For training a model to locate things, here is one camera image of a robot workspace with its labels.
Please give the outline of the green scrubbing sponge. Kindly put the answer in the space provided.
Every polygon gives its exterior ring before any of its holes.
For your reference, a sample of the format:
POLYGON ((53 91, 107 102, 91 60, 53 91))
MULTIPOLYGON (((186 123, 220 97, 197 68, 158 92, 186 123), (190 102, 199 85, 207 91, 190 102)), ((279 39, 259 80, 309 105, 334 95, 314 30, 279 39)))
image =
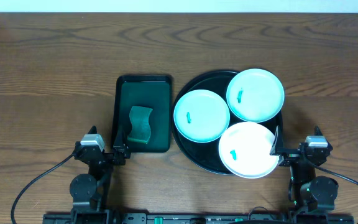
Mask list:
POLYGON ((132 129, 127 136, 127 140, 131 142, 138 142, 141 144, 148 144, 151 138, 150 115, 152 108, 143 106, 133 106, 129 113, 129 120, 132 129))

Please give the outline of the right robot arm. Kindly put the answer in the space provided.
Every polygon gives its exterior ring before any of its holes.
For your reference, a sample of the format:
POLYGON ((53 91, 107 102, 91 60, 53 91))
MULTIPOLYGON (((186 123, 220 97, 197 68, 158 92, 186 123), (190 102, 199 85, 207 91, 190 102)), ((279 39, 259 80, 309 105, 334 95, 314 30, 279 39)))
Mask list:
POLYGON ((326 162, 333 147, 318 127, 296 149, 284 146, 281 127, 275 130, 271 156, 278 156, 278 165, 291 172, 288 199, 294 208, 288 212, 291 223, 328 223, 328 213, 334 210, 338 182, 330 177, 317 176, 315 169, 326 162))

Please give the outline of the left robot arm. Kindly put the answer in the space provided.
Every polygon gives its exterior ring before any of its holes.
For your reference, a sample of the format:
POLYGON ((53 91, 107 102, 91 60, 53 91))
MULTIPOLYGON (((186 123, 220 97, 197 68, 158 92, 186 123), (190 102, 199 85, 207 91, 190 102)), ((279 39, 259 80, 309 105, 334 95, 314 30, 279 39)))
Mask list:
POLYGON ((70 184, 73 208, 69 222, 72 224, 122 223, 122 215, 106 205, 114 167, 125 165, 131 156, 122 126, 116 131, 112 151, 106 152, 104 147, 95 126, 75 143, 72 156, 88 165, 88 173, 76 176, 70 184))

